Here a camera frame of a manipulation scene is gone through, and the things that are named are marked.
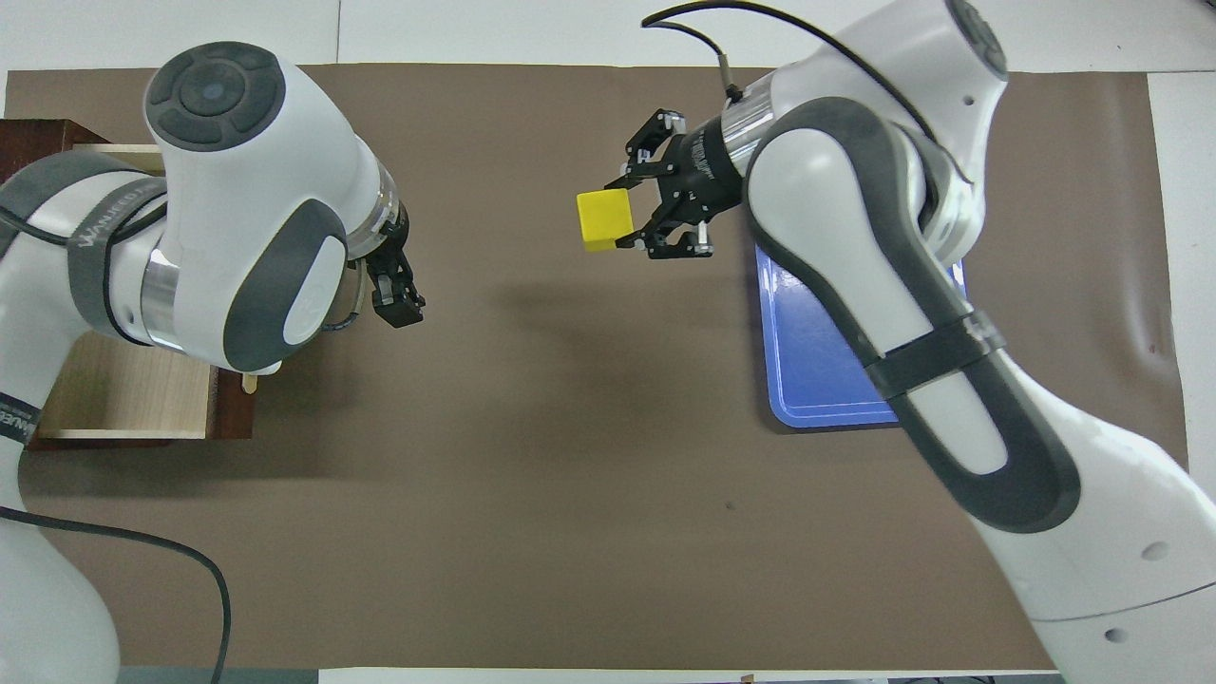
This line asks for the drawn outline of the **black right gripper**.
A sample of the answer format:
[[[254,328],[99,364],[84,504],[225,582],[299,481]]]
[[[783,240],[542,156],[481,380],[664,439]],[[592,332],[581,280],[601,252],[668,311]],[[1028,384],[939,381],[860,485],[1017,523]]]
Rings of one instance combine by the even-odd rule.
[[[715,253],[708,222],[739,206],[743,179],[727,151],[721,120],[686,131],[680,112],[657,110],[626,142],[623,173],[606,189],[634,189],[657,179],[663,202],[642,229],[617,239],[619,250],[641,250],[651,259]]]

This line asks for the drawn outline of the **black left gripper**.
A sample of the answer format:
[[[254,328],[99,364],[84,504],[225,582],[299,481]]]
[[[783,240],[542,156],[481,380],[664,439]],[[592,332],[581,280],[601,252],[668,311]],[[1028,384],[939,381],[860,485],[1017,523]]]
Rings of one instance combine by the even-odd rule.
[[[421,323],[426,299],[413,286],[409,265],[409,211],[404,203],[398,203],[379,235],[382,241],[366,256],[375,312],[388,316],[388,324],[396,329]]]

